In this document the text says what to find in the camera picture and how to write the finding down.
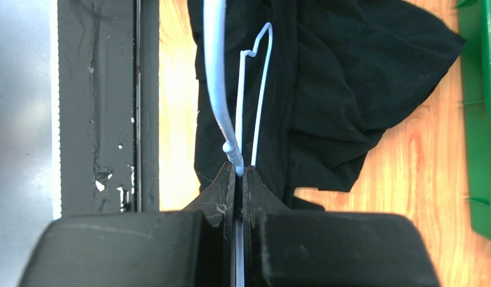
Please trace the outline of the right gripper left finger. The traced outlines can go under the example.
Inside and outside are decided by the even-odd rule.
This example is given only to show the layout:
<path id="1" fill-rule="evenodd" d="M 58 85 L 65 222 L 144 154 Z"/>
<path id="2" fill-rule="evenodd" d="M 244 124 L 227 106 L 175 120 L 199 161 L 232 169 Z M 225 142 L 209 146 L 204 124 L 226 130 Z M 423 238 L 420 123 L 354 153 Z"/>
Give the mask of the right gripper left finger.
<path id="1" fill-rule="evenodd" d="M 63 217 L 39 238 L 20 286 L 234 286 L 235 169 L 178 211 Z"/>

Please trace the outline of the black t shirt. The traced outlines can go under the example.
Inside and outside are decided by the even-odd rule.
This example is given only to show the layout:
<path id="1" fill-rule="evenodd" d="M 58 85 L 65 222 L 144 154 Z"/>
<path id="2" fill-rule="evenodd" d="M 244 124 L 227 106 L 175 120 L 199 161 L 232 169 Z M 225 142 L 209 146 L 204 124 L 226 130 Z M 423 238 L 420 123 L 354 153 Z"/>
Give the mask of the black t shirt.
<path id="1" fill-rule="evenodd" d="M 300 187 L 348 192 L 367 153 L 434 91 L 465 40 L 406 1 L 226 1 L 225 88 L 235 116 L 240 52 L 245 69 L 243 156 L 286 206 Z"/>

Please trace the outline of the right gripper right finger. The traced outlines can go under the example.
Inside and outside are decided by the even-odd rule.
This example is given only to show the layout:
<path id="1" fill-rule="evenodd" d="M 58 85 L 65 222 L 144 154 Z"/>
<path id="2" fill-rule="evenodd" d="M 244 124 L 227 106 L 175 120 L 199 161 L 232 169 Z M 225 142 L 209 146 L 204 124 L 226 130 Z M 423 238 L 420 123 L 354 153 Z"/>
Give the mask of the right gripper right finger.
<path id="1" fill-rule="evenodd" d="M 424 240 L 393 213 L 292 210 L 243 177 L 246 286 L 439 286 Z"/>

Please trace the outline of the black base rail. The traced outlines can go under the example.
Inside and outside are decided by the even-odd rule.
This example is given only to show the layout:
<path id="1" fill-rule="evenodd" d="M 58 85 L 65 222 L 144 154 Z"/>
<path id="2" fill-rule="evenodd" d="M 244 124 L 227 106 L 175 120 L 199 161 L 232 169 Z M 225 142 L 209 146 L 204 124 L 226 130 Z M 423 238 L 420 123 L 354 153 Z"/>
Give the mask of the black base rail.
<path id="1" fill-rule="evenodd" d="M 56 1 L 54 217 L 159 209 L 159 1 Z"/>

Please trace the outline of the green plastic tray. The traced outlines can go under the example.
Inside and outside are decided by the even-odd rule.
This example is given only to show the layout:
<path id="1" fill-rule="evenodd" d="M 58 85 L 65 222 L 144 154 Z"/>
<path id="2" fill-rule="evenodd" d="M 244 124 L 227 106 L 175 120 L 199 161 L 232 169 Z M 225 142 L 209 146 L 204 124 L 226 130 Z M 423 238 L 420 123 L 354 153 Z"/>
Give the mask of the green plastic tray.
<path id="1" fill-rule="evenodd" d="M 458 1 L 468 202 L 472 229 L 491 241 L 491 0 Z"/>

